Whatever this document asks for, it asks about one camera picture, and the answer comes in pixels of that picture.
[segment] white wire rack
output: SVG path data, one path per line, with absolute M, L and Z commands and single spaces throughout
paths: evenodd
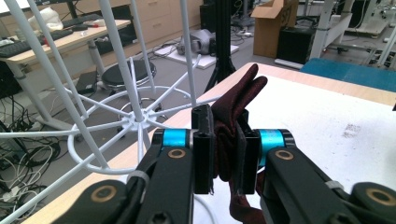
M 112 96 L 107 97 L 105 100 L 96 102 L 90 98 L 84 97 L 82 95 L 78 95 L 76 88 L 73 85 L 71 77 L 67 71 L 66 66 L 64 65 L 63 59 L 57 50 L 51 36 L 50 32 L 46 29 L 46 24 L 44 23 L 43 18 L 40 15 L 40 12 L 35 5 L 34 0 L 27 0 L 32 12 L 34 13 L 39 26 L 41 27 L 44 36 L 47 38 L 49 46 L 52 50 L 52 54 L 55 57 L 56 62 L 60 65 L 62 75 L 64 79 L 68 83 L 70 90 L 66 89 L 59 79 L 48 55 L 44 52 L 42 46 L 38 42 L 37 38 L 35 37 L 35 33 L 31 28 L 29 22 L 26 20 L 22 10 L 19 8 L 18 3 L 15 0 L 5 0 L 11 14 L 17 21 L 18 25 L 20 26 L 24 36 L 31 46 L 32 50 L 35 53 L 38 61 L 43 66 L 45 72 L 47 73 L 49 80 L 52 82 L 55 90 L 58 92 L 59 97 L 63 100 L 64 106 L 67 109 L 68 113 L 70 114 L 71 118 L 75 122 L 71 130 L 68 131 L 54 131 L 54 132 L 39 132 L 39 133 L 0 133 L 0 138 L 13 138 L 13 137 L 37 137 L 37 136 L 68 136 L 67 146 L 70 152 L 71 157 L 76 161 L 77 165 L 69 170 L 65 175 L 58 178 L 53 184 L 48 186 L 38 195 L 36 195 L 33 199 L 23 205 L 21 208 L 16 210 L 10 216 L 2 220 L 2 223 L 11 223 L 13 220 L 17 219 L 29 209 L 34 207 L 37 203 L 43 200 L 47 195 L 49 195 L 52 191 L 60 187 L 65 181 L 67 181 L 71 176 L 75 175 L 81 169 L 88 169 L 91 172 L 96 172 L 105 175 L 127 175 L 131 173 L 136 164 L 131 164 L 131 167 L 125 168 L 118 168 L 114 169 L 111 168 L 104 155 L 102 154 L 108 148 L 110 148 L 116 141 L 118 141 L 121 137 L 123 137 L 128 132 L 136 132 L 138 136 L 138 155 L 137 158 L 140 161 L 144 155 L 145 149 L 148 149 L 150 146 L 149 134 L 148 134 L 148 127 L 160 127 L 160 128 L 171 128 L 166 125 L 161 124 L 157 121 L 159 116 L 166 115 L 171 112 L 176 112 L 178 110 L 186 109 L 195 107 L 197 105 L 206 104 L 208 102 L 215 101 L 219 97 L 205 100 L 202 102 L 196 101 L 195 96 L 195 87 L 194 87 L 194 77 L 193 77 L 193 69 L 198 64 L 200 56 L 195 64 L 192 64 L 191 59 L 191 46 L 190 46 L 190 31 L 189 31 L 189 24 L 188 24 L 188 14 L 187 14 L 187 3 L 186 0 L 180 0 L 180 7 L 181 7 L 181 15 L 182 15 L 182 25 L 183 25 L 183 35 L 184 40 L 186 41 L 186 61 L 187 61 L 187 72 L 180 77 L 180 79 L 172 86 L 165 87 L 165 86 L 155 86 L 151 70 L 149 68 L 149 59 L 147 56 L 147 51 L 145 48 L 145 41 L 142 34 L 142 29 L 140 26 L 140 20 L 138 16 L 138 12 L 136 10 L 136 3 L 135 0 L 131 0 L 132 5 L 132 13 L 134 16 L 134 25 L 137 33 L 137 37 L 139 43 L 141 45 L 141 49 L 144 55 L 144 61 L 146 65 L 146 69 L 148 72 L 148 79 L 149 79 L 149 87 L 141 87 L 137 88 L 135 84 L 135 74 L 134 74 L 134 64 L 131 60 L 131 68 L 128 68 L 127 61 L 125 60 L 125 54 L 122 48 L 122 44 L 120 42 L 120 37 L 118 35 L 118 29 L 116 23 L 114 21 L 114 16 L 111 10 L 111 5 L 108 0 L 98 0 L 102 15 L 104 17 L 106 28 L 108 30 L 109 37 L 111 39 L 111 44 L 113 49 L 116 53 L 117 61 L 120 67 L 120 72 L 125 84 L 126 91 L 114 94 Z M 190 92 L 182 91 L 177 88 L 179 83 L 184 79 L 189 79 L 190 84 Z M 139 91 L 152 91 L 156 92 L 158 90 L 164 91 L 164 93 L 155 100 L 151 105 L 147 106 L 146 108 L 141 107 L 139 104 Z M 178 92 L 183 96 L 188 97 L 191 99 L 191 102 L 186 105 L 181 105 L 178 107 L 174 107 L 171 109 L 163 110 L 163 111 L 155 111 L 154 108 L 158 106 L 171 92 Z M 109 102 L 118 99 L 122 96 L 128 96 L 129 104 L 132 106 L 132 112 L 124 112 L 122 109 L 118 109 L 108 105 Z M 72 103 L 72 98 L 74 98 L 77 102 L 77 108 Z M 92 104 L 88 110 L 84 107 L 82 102 L 88 102 Z M 87 119 L 90 114 L 97 110 L 97 109 L 104 109 L 109 113 L 114 113 L 120 117 L 119 120 L 115 120 L 114 122 L 104 123 L 100 125 L 90 126 L 87 127 L 84 123 L 84 120 Z M 110 129 L 114 127 L 122 126 L 122 131 L 117 133 L 113 136 L 110 140 L 105 142 L 100 147 L 95 143 L 94 139 L 92 138 L 91 132 L 103 130 L 103 129 Z M 77 134 L 81 134 L 86 141 L 87 145 L 89 146 L 92 154 L 85 159 L 82 159 L 76 152 L 74 148 L 75 137 Z M 99 165 L 92 165 L 92 162 L 96 161 Z

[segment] computer monitor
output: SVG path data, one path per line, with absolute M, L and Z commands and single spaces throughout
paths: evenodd
M 17 0 L 18 5 L 22 9 L 28 9 L 29 4 L 27 3 L 27 0 Z M 4 0 L 0 0 L 0 16 L 6 16 L 9 15 L 9 9 L 7 7 L 7 4 Z
M 68 2 L 75 2 L 77 0 L 35 0 L 35 4 L 38 6 L 46 6 L 58 3 L 68 3 Z

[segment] cable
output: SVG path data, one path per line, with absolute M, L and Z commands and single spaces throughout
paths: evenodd
M 63 156 L 65 156 L 67 153 L 69 153 L 69 150 L 66 150 L 66 152 L 64 152 L 64 154 L 58 156 L 57 158 L 53 159 L 52 161 L 57 161 L 59 159 L 61 159 Z
M 237 0 L 233 3 L 233 6 L 237 8 L 237 10 L 235 11 L 235 13 L 231 16 L 231 18 L 233 19 L 236 15 L 239 14 L 239 10 L 241 10 L 242 5 L 244 5 L 244 2 L 242 0 Z
M 58 98 L 59 98 L 59 95 L 57 95 L 57 96 L 55 97 L 55 99 L 53 99 L 52 104 L 51 104 L 51 107 L 50 107 L 50 110 L 49 110 L 49 113 L 52 113 L 53 107 L 54 107 L 54 105 L 55 105 L 55 101 L 56 101 Z
M 367 2 L 367 1 L 368 1 L 368 0 L 364 0 L 363 7 L 361 8 L 361 20 L 359 21 L 359 23 L 358 23 L 355 27 L 352 28 L 352 29 L 355 29 L 355 30 L 356 30 L 356 33 L 358 32 L 358 31 L 357 31 L 357 28 L 360 27 L 360 26 L 361 26 L 361 23 L 363 22 L 363 18 L 364 18 L 364 8 L 365 8 L 365 6 L 366 6 L 366 2 Z
M 15 167 L 15 164 L 12 163 L 12 161 L 7 159 L 6 157 L 3 157 L 1 159 L 7 161 L 11 165 L 11 167 L 14 169 L 14 178 L 9 179 L 9 180 L 4 180 L 4 179 L 0 178 L 0 182 L 4 182 L 4 183 L 13 182 L 15 180 L 15 178 L 17 177 L 17 168 Z
M 11 105 L 11 123 L 8 128 L 13 132 L 26 132 L 33 127 L 33 122 L 30 118 L 29 112 L 20 103 L 14 100 L 13 96 L 8 97 L 11 102 L 5 100 L 6 103 Z M 20 114 L 16 116 L 15 108 L 18 109 Z
M 6 106 L 4 105 L 3 99 L 0 99 L 0 102 L 1 102 L 1 105 L 3 106 L 3 108 L 4 108 L 4 112 L 3 112 L 3 123 L 4 123 L 4 121 L 6 120 L 7 109 L 6 109 Z
M 45 148 L 49 149 L 49 151 L 50 151 L 49 156 L 46 159 L 44 159 L 44 160 L 34 161 L 33 157 L 35 155 L 38 155 L 39 152 L 42 152 L 43 150 L 45 150 Z M 45 145 L 43 147 L 37 147 L 37 148 L 34 149 L 34 151 L 32 153 L 33 155 L 30 157 L 30 160 L 25 163 L 25 166 L 26 167 L 36 167 L 38 165 L 46 164 L 47 162 L 49 162 L 49 161 L 51 161 L 53 159 L 52 158 L 53 155 L 54 155 L 53 152 L 54 152 L 54 148 L 51 145 Z
M 212 209 L 210 208 L 209 204 L 206 203 L 206 202 L 204 201 L 204 199 L 202 199 L 202 198 L 199 197 L 198 195 L 195 195 L 195 194 L 194 194 L 194 200 L 196 200 L 198 203 L 200 203 L 200 204 L 204 207 L 204 209 L 205 209 L 205 210 L 207 211 L 207 213 L 209 214 L 210 219 L 212 220 L 212 223 L 214 223 L 214 224 L 218 224 L 218 223 L 219 223 L 219 222 L 218 222 L 218 219 L 217 219 L 217 217 L 216 217 L 216 215 L 213 213 L 213 211 L 212 211 Z
M 36 192 L 36 190 L 41 191 L 42 189 L 46 188 L 47 186 L 38 186 L 35 183 L 40 179 L 40 177 L 42 176 L 42 174 L 45 173 L 45 171 L 47 171 L 49 165 L 50 165 L 50 159 L 53 157 L 53 148 L 51 146 L 47 146 L 47 148 L 50 149 L 50 154 L 47 157 L 46 160 L 43 160 L 44 162 L 40 162 L 42 163 L 41 167 L 36 170 L 36 171 L 31 171 L 32 170 L 31 167 L 29 167 L 29 165 L 27 165 L 29 163 L 29 161 L 32 160 L 32 158 L 36 157 L 37 155 L 39 155 L 43 150 L 45 150 L 45 147 L 40 147 L 38 150 L 36 150 L 33 155 L 31 157 L 25 157 L 25 155 L 21 158 L 20 160 L 20 164 L 18 166 L 18 168 L 16 169 L 16 179 L 14 180 L 14 182 L 11 184 L 11 187 L 14 188 L 16 186 L 18 186 L 19 184 L 22 184 L 22 186 L 19 188 L 18 192 L 15 195 L 12 195 L 12 198 L 16 199 L 15 203 L 10 203 L 10 205 L 12 206 L 12 212 L 14 212 L 16 209 L 18 209 L 19 206 L 24 204 L 24 201 L 27 199 L 27 197 L 31 194 L 35 194 L 37 195 L 38 193 Z M 29 161 L 25 164 L 22 165 L 22 162 L 24 161 L 24 158 L 29 158 Z M 25 175 L 23 175 L 22 173 L 24 172 L 24 170 L 27 170 L 27 173 Z M 36 207 L 37 207 L 38 203 L 35 204 L 35 206 L 30 209 L 30 212 L 24 214 L 24 216 L 22 218 L 18 218 L 17 220 L 23 220 L 27 217 L 29 217 L 30 215 L 33 214 L 33 212 L 35 211 Z
M 61 21 L 63 21 L 68 15 L 70 15 L 70 12 L 67 12 L 66 15 L 61 18 Z
M 165 41 L 163 44 L 155 46 L 154 48 L 152 48 L 149 52 L 148 52 L 148 59 L 149 60 L 156 60 L 159 58 L 166 58 L 168 55 L 170 55 L 172 52 L 174 52 L 176 50 L 176 46 L 178 44 L 180 44 L 180 41 L 176 41 L 176 40 L 167 40 Z M 165 54 L 159 54 L 156 53 L 156 51 L 160 50 L 160 49 L 166 49 L 168 47 L 171 47 L 169 49 L 168 52 L 166 52 Z
M 82 14 L 85 14 L 85 12 L 83 12 L 83 11 L 81 11 L 81 10 L 79 10 L 79 9 L 77 8 L 78 2 L 79 2 L 79 0 L 77 0 L 77 2 L 74 4 L 75 10 L 79 11 L 79 12 L 82 13 Z
M 238 45 L 242 45 L 243 43 L 245 43 L 245 39 L 250 38 L 250 37 L 246 37 L 244 35 L 239 35 L 238 32 L 241 31 L 241 29 L 239 27 L 232 27 L 231 28 L 231 42 L 237 42 L 237 43 L 233 43 L 233 45 L 238 46 Z

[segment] cardboard box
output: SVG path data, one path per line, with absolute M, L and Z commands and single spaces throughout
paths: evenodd
M 279 31 L 282 27 L 294 27 L 298 3 L 298 0 L 273 0 L 254 8 L 253 54 L 276 57 Z

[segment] office chair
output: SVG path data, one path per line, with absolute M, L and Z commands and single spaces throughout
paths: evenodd
M 128 61 L 128 67 L 131 72 L 131 63 Z M 153 77 L 157 74 L 157 69 L 153 63 L 149 63 L 151 74 Z M 149 81 L 149 76 L 145 67 L 144 61 L 134 61 L 134 72 L 136 74 L 136 86 L 142 86 Z M 118 64 L 108 68 L 102 74 L 102 82 L 106 89 L 111 90 L 110 95 L 113 95 L 117 91 L 125 90 L 124 81 L 122 79 L 120 68 Z

